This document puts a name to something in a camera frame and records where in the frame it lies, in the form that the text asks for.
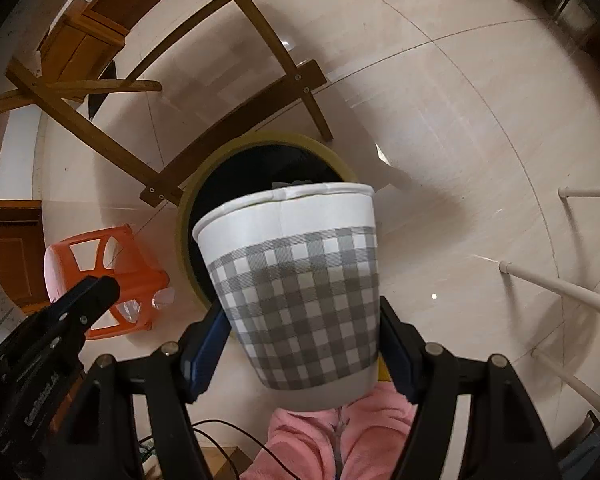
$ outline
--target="black cable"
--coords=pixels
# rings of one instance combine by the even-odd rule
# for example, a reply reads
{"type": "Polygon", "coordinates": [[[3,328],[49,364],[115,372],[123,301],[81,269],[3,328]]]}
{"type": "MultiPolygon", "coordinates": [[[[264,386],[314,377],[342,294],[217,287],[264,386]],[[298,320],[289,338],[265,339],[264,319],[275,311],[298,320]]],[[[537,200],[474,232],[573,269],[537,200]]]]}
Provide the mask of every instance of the black cable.
{"type": "Polygon", "coordinates": [[[234,428],[234,430],[240,431],[242,434],[248,436],[251,440],[253,440],[256,444],[258,444],[258,446],[260,446],[264,451],[266,451],[267,453],[269,453],[271,455],[271,457],[273,458],[273,460],[275,460],[276,462],[278,462],[278,464],[280,465],[280,467],[282,469],[284,469],[287,473],[289,473],[295,480],[300,480],[298,478],[298,476],[296,476],[295,474],[293,474],[289,470],[289,468],[287,466],[285,466],[282,462],[280,462],[280,459],[277,456],[275,456],[273,454],[273,452],[271,450],[269,450],[269,448],[267,448],[267,446],[265,446],[263,443],[261,443],[261,441],[259,441],[257,438],[255,438],[252,434],[248,433],[247,431],[243,430],[242,428],[239,428],[235,424],[227,422],[226,420],[220,420],[219,418],[208,418],[206,420],[200,420],[199,422],[196,422],[195,424],[192,424],[192,426],[195,429],[196,426],[198,426],[200,424],[206,424],[207,422],[219,422],[220,424],[225,424],[227,426],[230,426],[231,428],[234,428]]]}
{"type": "MultiPolygon", "coordinates": [[[[206,424],[208,422],[219,422],[220,424],[225,424],[225,425],[227,425],[227,426],[229,426],[231,428],[234,428],[234,430],[238,430],[238,431],[240,431],[240,433],[248,436],[251,440],[253,440],[256,444],[258,444],[258,446],[260,446],[264,451],[266,451],[267,453],[269,453],[271,455],[271,457],[273,458],[273,460],[275,460],[276,462],[278,462],[278,465],[282,469],[284,469],[287,473],[289,473],[294,478],[294,480],[300,480],[300,478],[298,476],[296,476],[295,474],[293,474],[291,472],[291,470],[286,465],[284,465],[282,462],[280,462],[280,459],[277,456],[275,456],[273,454],[273,452],[269,448],[267,448],[267,446],[265,446],[263,443],[261,443],[261,441],[259,441],[257,438],[255,438],[251,433],[248,433],[247,431],[243,430],[242,428],[239,428],[235,424],[227,422],[226,420],[220,420],[219,418],[207,418],[205,420],[199,420],[195,424],[192,424],[191,427],[193,428],[193,431],[196,431],[199,434],[202,434],[202,435],[206,436],[220,450],[220,452],[222,453],[222,455],[224,455],[224,457],[229,461],[229,463],[231,464],[232,469],[234,470],[234,474],[236,476],[236,479],[238,479],[238,476],[239,476],[238,475],[238,470],[236,469],[236,467],[235,467],[234,463],[232,462],[232,460],[224,452],[224,449],[222,449],[222,447],[220,447],[220,445],[215,440],[213,440],[210,436],[208,436],[208,434],[203,433],[198,428],[196,428],[196,426],[199,426],[200,424],[206,424]]],[[[149,436],[146,436],[142,440],[139,440],[138,444],[143,444],[147,440],[149,440],[149,439],[151,439],[153,437],[154,437],[153,434],[151,434],[149,436]]],[[[154,446],[151,449],[149,449],[147,451],[147,453],[151,453],[154,449],[155,449],[155,444],[154,444],[154,446]]]]}
{"type": "Polygon", "coordinates": [[[202,435],[202,436],[205,436],[205,437],[207,437],[207,438],[210,440],[210,442],[211,442],[211,443],[212,443],[214,446],[216,446],[216,447],[218,448],[218,451],[219,451],[220,453],[222,453],[222,456],[224,456],[224,458],[226,459],[226,461],[227,461],[227,462],[229,463],[229,465],[231,466],[231,469],[233,470],[233,472],[234,472],[234,475],[235,475],[235,480],[240,480],[240,473],[238,473],[238,468],[235,466],[235,464],[234,464],[234,461],[233,461],[233,460],[231,460],[231,457],[230,457],[230,456],[227,454],[227,452],[226,452],[224,449],[222,449],[222,446],[220,446],[220,444],[218,444],[218,443],[217,443],[215,440],[213,440],[213,439],[212,439],[212,438],[211,438],[211,437],[210,437],[210,436],[209,436],[207,433],[205,433],[204,431],[202,431],[202,430],[199,430],[198,428],[193,428],[193,431],[195,431],[196,433],[199,433],[199,434],[200,434],[200,435],[202,435]]]}
{"type": "MultiPolygon", "coordinates": [[[[200,435],[207,437],[210,440],[210,442],[218,448],[218,451],[220,453],[222,453],[222,456],[224,456],[225,460],[227,460],[227,462],[231,466],[231,469],[233,470],[234,475],[235,475],[235,480],[240,480],[240,473],[238,473],[238,468],[235,466],[234,461],[231,460],[231,457],[229,457],[229,455],[227,455],[226,451],[224,449],[222,449],[222,446],[220,446],[220,444],[218,444],[214,439],[212,439],[208,433],[205,433],[204,431],[199,430],[198,428],[191,428],[191,429],[193,431],[195,431],[196,433],[199,433],[200,435]]],[[[148,437],[145,437],[145,440],[148,440],[151,437],[152,437],[152,435],[149,435],[148,437]]],[[[149,457],[151,456],[151,453],[154,451],[154,449],[155,449],[155,444],[153,447],[146,450],[148,455],[143,460],[143,463],[146,462],[147,460],[149,460],[149,457]]]]}

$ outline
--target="orange plastic stool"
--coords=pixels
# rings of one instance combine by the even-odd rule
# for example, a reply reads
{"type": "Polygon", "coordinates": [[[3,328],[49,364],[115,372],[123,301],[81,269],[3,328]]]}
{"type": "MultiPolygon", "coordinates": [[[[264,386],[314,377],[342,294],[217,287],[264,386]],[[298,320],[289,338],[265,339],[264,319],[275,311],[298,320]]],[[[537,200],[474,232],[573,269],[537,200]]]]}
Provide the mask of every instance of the orange plastic stool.
{"type": "Polygon", "coordinates": [[[129,225],[76,235],[57,244],[52,244],[46,249],[45,283],[51,301],[56,301],[85,276],[95,276],[96,278],[112,276],[120,285],[120,299],[117,304],[109,309],[118,324],[104,328],[92,328],[87,332],[87,339],[104,339],[136,332],[137,330],[151,329],[152,319],[157,312],[152,305],[154,294],[169,285],[169,276],[163,270],[156,270],[147,264],[138,245],[133,240],[129,225]],[[125,251],[125,260],[132,264],[133,270],[116,272],[105,267],[104,253],[107,241],[110,238],[115,239],[120,244],[123,251],[125,251]],[[71,246],[92,240],[100,241],[96,251],[94,268],[80,270],[71,246]],[[118,304],[130,300],[136,300],[140,305],[136,322],[129,322],[117,308],[118,304]]]}

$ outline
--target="paper cup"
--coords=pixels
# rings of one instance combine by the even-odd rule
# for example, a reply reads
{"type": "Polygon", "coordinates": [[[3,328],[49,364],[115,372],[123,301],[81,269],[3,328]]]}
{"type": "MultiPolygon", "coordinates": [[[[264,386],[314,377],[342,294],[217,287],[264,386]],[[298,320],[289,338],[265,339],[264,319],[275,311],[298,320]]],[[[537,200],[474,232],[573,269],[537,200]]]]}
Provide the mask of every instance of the paper cup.
{"type": "Polygon", "coordinates": [[[231,200],[193,228],[231,325],[281,407],[317,411],[378,376],[373,189],[283,187],[231,200]]]}

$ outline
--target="screw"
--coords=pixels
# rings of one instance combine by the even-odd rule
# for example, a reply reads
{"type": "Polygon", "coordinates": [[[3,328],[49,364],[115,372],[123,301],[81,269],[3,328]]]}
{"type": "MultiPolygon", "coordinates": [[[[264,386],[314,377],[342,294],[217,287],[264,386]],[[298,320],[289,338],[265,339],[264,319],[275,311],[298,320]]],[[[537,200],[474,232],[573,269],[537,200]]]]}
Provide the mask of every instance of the screw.
{"type": "Polygon", "coordinates": [[[427,343],[424,345],[424,351],[429,355],[440,355],[444,350],[438,343],[427,343]]]}
{"type": "Polygon", "coordinates": [[[109,366],[113,362],[113,355],[111,354],[102,354],[96,359],[96,364],[100,368],[104,368],[105,366],[109,366]]]}
{"type": "Polygon", "coordinates": [[[173,355],[178,351],[178,343],[169,341],[160,347],[160,352],[165,355],[173,355]]]}
{"type": "Polygon", "coordinates": [[[504,368],[507,366],[507,364],[509,364],[509,361],[507,360],[507,358],[504,357],[504,355],[502,355],[502,354],[492,355],[491,362],[493,363],[494,366],[497,366],[498,368],[504,368]]]}

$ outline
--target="trash can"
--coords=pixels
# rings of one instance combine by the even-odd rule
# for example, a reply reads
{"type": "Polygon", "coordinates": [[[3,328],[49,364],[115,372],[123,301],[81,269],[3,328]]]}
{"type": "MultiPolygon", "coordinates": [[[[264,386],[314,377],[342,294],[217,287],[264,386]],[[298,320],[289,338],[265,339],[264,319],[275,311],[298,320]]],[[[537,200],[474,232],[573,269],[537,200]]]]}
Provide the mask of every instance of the trash can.
{"type": "Polygon", "coordinates": [[[207,308],[217,298],[193,239],[195,224],[216,207],[248,194],[293,182],[356,182],[329,148],[306,136],[254,132],[215,150],[187,182],[178,207],[176,247],[180,267],[207,308]]]}

